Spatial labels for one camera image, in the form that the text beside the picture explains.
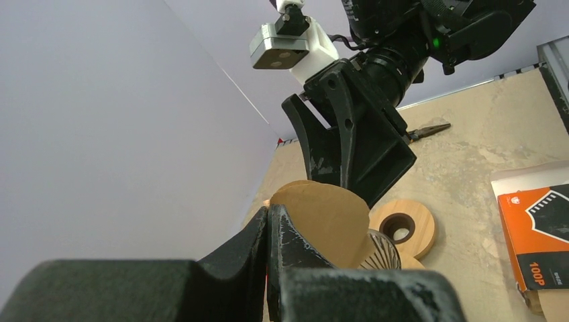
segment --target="white wall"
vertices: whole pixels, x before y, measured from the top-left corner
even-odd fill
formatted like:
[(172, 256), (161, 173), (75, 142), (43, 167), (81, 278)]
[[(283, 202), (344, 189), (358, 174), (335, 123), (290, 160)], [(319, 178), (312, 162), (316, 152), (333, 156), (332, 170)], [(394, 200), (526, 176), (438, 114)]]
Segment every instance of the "white wall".
[[(165, 1), (195, 30), (205, 49), (233, 78), (275, 132), (283, 139), (295, 137), (280, 104), (288, 96), (300, 92), (300, 84), (286, 71), (253, 70), (249, 59), (248, 46), (260, 25), (278, 18), (269, 0)], [(504, 72), (535, 64), (537, 45), (569, 34), (569, 1), (535, 2), (537, 8), (528, 20), (490, 58), (462, 64), (453, 76), (444, 76), (440, 63), (430, 60), (425, 67), (426, 82), (411, 87), (403, 105), (457, 91)], [(316, 18), (329, 34), (349, 34), (348, 20), (340, 0), (307, 0), (303, 11)], [(354, 54), (343, 44), (337, 47), (344, 57)]]
[(53, 258), (200, 258), (276, 135), (160, 0), (0, 3), (0, 307)]

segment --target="sandpaper disc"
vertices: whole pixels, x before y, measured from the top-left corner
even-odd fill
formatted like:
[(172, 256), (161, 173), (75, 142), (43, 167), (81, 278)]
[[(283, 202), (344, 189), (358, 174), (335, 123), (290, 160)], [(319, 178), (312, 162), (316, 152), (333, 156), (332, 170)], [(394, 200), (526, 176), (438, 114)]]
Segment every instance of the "sandpaper disc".
[(283, 191), (283, 190), (285, 190), (285, 189), (287, 189), (287, 188), (289, 188), (289, 187), (291, 187), (291, 186), (298, 186), (298, 185), (301, 185), (301, 184), (310, 184), (310, 183), (318, 183), (318, 182), (312, 181), (312, 180), (296, 180), (296, 181), (289, 182), (289, 183), (285, 184), (284, 186), (280, 187), (280, 188), (277, 190), (277, 192)]
[(367, 235), (368, 205), (351, 191), (318, 182), (293, 184), (270, 203), (285, 205), (296, 230), (338, 268), (357, 268), (375, 250)]
[(565, 322), (569, 315), (569, 290), (539, 290), (539, 302), (548, 322)]

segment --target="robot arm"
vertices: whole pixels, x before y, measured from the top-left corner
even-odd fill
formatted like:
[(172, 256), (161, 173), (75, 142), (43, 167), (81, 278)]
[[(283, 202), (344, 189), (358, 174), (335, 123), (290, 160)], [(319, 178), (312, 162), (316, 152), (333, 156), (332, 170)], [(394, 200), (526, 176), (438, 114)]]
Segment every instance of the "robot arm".
[(299, 137), (308, 179), (351, 190), (370, 207), (416, 160), (396, 107), (412, 84), (423, 82), (427, 59), (452, 74), (462, 62), (497, 51), (535, 7), (533, 0), (342, 0), (358, 45), (346, 59), (302, 14), (304, 1), (274, 2), (280, 18), (251, 43), (253, 66), (289, 69), (303, 84), (304, 92), (282, 108)]

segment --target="orange package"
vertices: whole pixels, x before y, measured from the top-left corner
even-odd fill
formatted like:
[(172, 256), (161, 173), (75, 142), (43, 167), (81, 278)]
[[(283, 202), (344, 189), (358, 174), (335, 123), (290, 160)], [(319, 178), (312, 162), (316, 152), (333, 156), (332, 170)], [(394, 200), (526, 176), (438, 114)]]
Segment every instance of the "orange package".
[(569, 288), (569, 184), (498, 197), (522, 293)]

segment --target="wooden disc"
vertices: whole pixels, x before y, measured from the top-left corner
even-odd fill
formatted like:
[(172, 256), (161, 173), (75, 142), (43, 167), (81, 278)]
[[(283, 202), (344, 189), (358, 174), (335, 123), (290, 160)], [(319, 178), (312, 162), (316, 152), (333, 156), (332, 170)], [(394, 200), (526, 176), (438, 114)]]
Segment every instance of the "wooden disc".
[(368, 237), (369, 208), (353, 192), (330, 184), (296, 184), (275, 193), (295, 229), (338, 268), (357, 268), (375, 250)]
[[(409, 230), (402, 239), (395, 240), (400, 228)], [(394, 239), (400, 253), (420, 259), (435, 242), (435, 218), (423, 204), (413, 200), (395, 200), (370, 214), (370, 229)]]
[(402, 270), (424, 270), (425, 266), (416, 260), (413, 256), (406, 253), (399, 253), (401, 258), (401, 269)]

